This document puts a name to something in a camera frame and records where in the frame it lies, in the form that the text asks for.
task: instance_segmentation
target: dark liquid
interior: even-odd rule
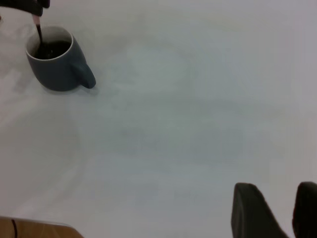
[[[70,48],[70,45],[71,43],[67,41],[41,43],[36,50],[34,57],[40,60],[54,59],[65,53]]]

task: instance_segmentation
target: dark gray mug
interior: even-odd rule
[[[44,42],[68,41],[69,49],[62,55],[53,59],[37,59],[34,57],[39,48],[40,39],[34,33],[26,43],[26,55],[30,66],[39,82],[54,91],[68,91],[83,85],[93,88],[96,84],[95,77],[86,64],[86,59],[77,41],[62,27],[42,27]]]

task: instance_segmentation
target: dark object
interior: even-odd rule
[[[39,38],[40,38],[40,48],[43,44],[43,37],[42,37],[42,31],[41,31],[41,25],[36,25],[36,29],[38,30]]]
[[[297,189],[293,213],[296,238],[317,237],[317,184],[302,182]]]
[[[49,8],[50,0],[0,0],[0,6],[15,8],[33,15],[42,16],[43,7]]]
[[[249,183],[235,185],[231,227],[234,238],[287,238],[262,193]]]
[[[55,49],[50,57],[65,51],[65,48],[59,50],[54,47],[57,42],[68,42],[70,47],[56,58],[37,59],[40,41],[37,34],[30,37],[26,44],[26,54],[39,82],[54,91],[68,91],[80,84],[86,88],[93,88],[96,84],[95,77],[86,64],[84,54],[75,38],[64,28],[57,26],[44,27],[42,33],[44,42],[48,42],[51,49],[52,46]]]
[[[13,219],[11,221],[12,221],[13,228],[14,228],[14,238],[18,238],[18,230],[16,228],[16,223]]]
[[[67,41],[56,41],[52,43],[40,43],[38,50],[35,52],[34,57],[41,60],[54,59],[65,53],[71,43]]]

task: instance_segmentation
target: mug rim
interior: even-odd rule
[[[64,56],[67,52],[69,52],[69,50],[72,48],[73,43],[74,43],[73,34],[71,34],[71,33],[70,33],[68,30],[66,30],[64,27],[57,26],[57,25],[44,25],[44,26],[41,27],[41,28],[44,29],[44,28],[51,28],[51,27],[63,29],[63,30],[65,30],[65,31],[70,35],[70,37],[71,37],[71,44],[70,44],[70,47],[68,48],[68,50],[65,51],[63,54],[61,54],[60,56],[57,56],[57,57],[55,57],[55,58],[53,58],[53,59],[38,59],[38,58],[35,58],[34,56],[30,55],[30,53],[28,52],[28,49],[27,49],[27,44],[29,43],[29,40],[31,39],[31,37],[34,36],[35,34],[37,34],[37,32],[35,32],[34,34],[32,34],[32,35],[28,38],[28,40],[27,40],[27,42],[26,42],[26,44],[25,44],[25,52],[26,52],[26,55],[27,55],[28,57],[31,57],[32,59],[39,60],[39,61],[51,61],[51,60],[56,60],[56,59],[58,59],[58,58]]]

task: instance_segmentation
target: white table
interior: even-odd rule
[[[0,9],[0,215],[87,238],[228,238],[236,182],[293,237],[317,181],[312,0],[55,0],[94,90],[45,90],[28,14]]]

